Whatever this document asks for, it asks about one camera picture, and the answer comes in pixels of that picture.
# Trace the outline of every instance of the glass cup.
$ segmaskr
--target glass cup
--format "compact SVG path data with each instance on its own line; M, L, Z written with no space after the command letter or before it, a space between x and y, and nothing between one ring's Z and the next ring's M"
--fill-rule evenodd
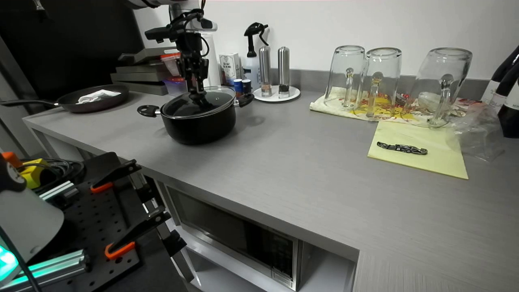
M455 48L438 48L426 54L412 87L412 101L421 114L429 114L428 125L442 127L470 69L472 52Z
M356 109L363 74L365 49L360 46L337 48L329 67L324 104Z
M363 90L368 93L366 117L392 116L395 106L402 51L395 48L376 48L368 52Z

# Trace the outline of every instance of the yellow paper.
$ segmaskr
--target yellow paper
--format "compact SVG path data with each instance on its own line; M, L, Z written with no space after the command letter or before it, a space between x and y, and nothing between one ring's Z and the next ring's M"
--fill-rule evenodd
M426 156L389 151L376 143L425 148ZM450 129L423 129L408 124L381 121L374 132L368 158L402 164L415 169L468 179L459 140Z

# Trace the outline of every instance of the red clamp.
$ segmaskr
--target red clamp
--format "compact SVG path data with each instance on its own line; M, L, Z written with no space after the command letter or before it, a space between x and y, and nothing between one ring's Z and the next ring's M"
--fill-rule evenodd
M90 195L99 195L99 194L112 190L115 187L115 184L113 184L115 181L126 177L139 169L141 169L141 166L137 166L136 161L133 160L128 164L110 171L107 176L100 177L97 182L94 182L90 186Z
M110 262L126 255L128 252L134 250L136 247L136 239L141 237L142 234L149 233L150 229L160 226L170 220L170 215L163 213L162 210L154 211L146 218L144 221L134 224L131 229L128 229L118 241L113 244L108 244L103 249L103 257Z

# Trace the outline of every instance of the green light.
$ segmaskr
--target green light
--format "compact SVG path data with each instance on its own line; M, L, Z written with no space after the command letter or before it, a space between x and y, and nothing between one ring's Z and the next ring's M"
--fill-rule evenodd
M16 268L14 255L0 246L0 283L11 276Z

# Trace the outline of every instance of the bottle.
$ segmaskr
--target bottle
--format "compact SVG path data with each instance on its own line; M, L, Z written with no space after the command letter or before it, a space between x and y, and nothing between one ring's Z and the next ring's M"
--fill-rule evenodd
M267 25L261 25L261 23L253 23L246 28L245 31L245 38L248 41L248 51L246 51L246 59L245 59L245 78L251 82L251 90L257 90L259 88L259 61L257 61L257 54L254 49L254 41L253 36L259 35L261 43L267 48L269 44L262 40L264 31L267 30Z
M483 93L481 103L489 104L491 98L506 77L506 74L511 70L511 67L517 62L519 59L519 48L498 67L498 70L491 75L491 80Z
M491 98L489 108L494 114L498 114L506 103L506 96L514 88L515 80L519 78L519 62L515 62L504 78L501 80L499 87L494 90L494 95Z
M519 78L509 91L498 117L501 122L502 135L507 138L519 138Z

